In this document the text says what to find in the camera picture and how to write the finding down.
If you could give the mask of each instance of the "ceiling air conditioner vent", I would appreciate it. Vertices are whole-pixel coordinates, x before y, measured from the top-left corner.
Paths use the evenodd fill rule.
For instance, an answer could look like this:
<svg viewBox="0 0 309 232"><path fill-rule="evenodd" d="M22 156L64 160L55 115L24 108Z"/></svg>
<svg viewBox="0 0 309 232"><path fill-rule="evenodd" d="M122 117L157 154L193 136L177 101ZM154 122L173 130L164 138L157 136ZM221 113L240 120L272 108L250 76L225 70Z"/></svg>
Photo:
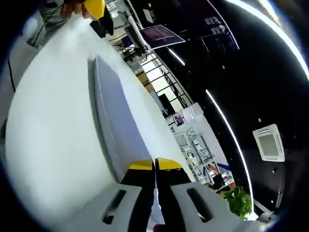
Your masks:
<svg viewBox="0 0 309 232"><path fill-rule="evenodd" d="M262 160L284 162L284 149L276 124L253 131Z"/></svg>

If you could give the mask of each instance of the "black ceiling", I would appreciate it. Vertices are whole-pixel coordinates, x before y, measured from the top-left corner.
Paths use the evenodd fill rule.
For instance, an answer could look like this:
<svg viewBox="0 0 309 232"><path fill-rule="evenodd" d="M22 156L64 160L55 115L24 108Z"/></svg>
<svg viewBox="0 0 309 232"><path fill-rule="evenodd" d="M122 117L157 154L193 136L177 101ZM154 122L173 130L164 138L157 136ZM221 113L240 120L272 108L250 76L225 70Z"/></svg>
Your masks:
<svg viewBox="0 0 309 232"><path fill-rule="evenodd" d="M201 37L210 34L204 19L218 16L207 0L131 2L144 27L152 23L146 20L142 10L150 9L156 17L155 24L166 25L186 40L170 46L184 60L185 66L166 48L157 49L156 53L193 101L204 108L237 184L249 191L237 147L206 89L237 137L248 165L254 198L270 210L282 209L292 194L303 159L309 155L309 81L291 50L260 19L223 0L213 4L233 32L239 50L230 34L214 39L206 37L202 41ZM249 2L265 13L255 1ZM289 20L293 16L289 9L283 9L283 13L287 17L282 18L290 22L289 30L295 29L292 31L294 41L306 57L309 39L303 28L308 29L307 22ZM252 134L253 130L273 123L281 134L284 163L262 161ZM277 202L278 194L282 195L281 202Z"/></svg>

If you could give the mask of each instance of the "green plant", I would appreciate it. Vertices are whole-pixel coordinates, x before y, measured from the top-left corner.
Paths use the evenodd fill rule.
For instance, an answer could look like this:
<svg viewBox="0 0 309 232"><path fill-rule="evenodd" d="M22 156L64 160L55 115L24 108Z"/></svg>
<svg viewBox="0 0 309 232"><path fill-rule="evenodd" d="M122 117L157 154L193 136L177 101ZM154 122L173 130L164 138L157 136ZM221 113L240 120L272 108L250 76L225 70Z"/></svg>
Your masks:
<svg viewBox="0 0 309 232"><path fill-rule="evenodd" d="M243 187L237 186L230 191L222 191L220 195L228 201L232 213L238 215L240 220L246 220L246 215L251 212L251 197L243 190Z"/></svg>

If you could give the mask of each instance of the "yellow object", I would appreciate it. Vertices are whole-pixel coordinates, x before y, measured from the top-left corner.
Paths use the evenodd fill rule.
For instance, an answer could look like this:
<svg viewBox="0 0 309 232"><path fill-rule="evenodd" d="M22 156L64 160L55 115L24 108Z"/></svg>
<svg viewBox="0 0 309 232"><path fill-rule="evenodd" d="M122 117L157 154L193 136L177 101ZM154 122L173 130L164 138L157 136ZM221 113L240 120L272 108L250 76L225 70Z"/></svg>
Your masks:
<svg viewBox="0 0 309 232"><path fill-rule="evenodd" d="M137 161L137 162L131 164L129 169L152 170L153 169L153 161L151 159Z"/></svg>
<svg viewBox="0 0 309 232"><path fill-rule="evenodd" d="M170 159L158 158L158 161L160 170L182 168L182 166L179 163Z"/></svg>
<svg viewBox="0 0 309 232"><path fill-rule="evenodd" d="M84 6L95 19L99 19L104 16L104 0L86 0L84 2Z"/></svg>

